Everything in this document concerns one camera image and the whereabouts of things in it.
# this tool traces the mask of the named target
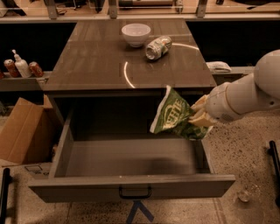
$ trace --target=white bowl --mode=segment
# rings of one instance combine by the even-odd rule
[[[144,44],[151,33],[146,24],[127,24],[122,28],[122,35],[130,46],[139,47]]]

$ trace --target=crushed soda can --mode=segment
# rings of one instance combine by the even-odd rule
[[[149,60],[157,60],[168,53],[172,47],[172,39],[162,36],[151,41],[146,47],[146,56]]]

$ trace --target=countertop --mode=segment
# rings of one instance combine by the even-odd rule
[[[170,36],[170,51],[156,61],[148,60],[144,46],[134,48],[123,39],[121,29],[129,23],[143,23],[151,28],[146,45],[157,37]],[[48,94],[79,93],[166,85],[208,91],[215,86],[193,35],[181,18],[78,21],[44,90]]]

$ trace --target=speckled floor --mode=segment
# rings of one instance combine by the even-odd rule
[[[0,117],[0,127],[5,119]],[[148,210],[144,213],[139,208],[131,213],[133,201],[46,204],[28,188],[32,176],[25,168],[10,166],[13,182],[9,186],[6,223],[277,224],[280,210],[275,198],[279,189],[265,147],[270,140],[279,142],[279,139],[279,110],[257,112],[240,121],[217,124],[204,141],[215,172],[235,175],[232,187],[218,199],[143,200],[141,205]],[[0,165],[11,163],[2,160]],[[244,190],[248,192],[249,202],[238,198]]]

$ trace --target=green chip bag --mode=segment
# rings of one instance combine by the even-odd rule
[[[164,99],[157,108],[157,114],[150,126],[151,133],[169,131],[189,140],[202,139],[208,127],[198,127],[188,122],[195,112],[172,87],[166,87]]]

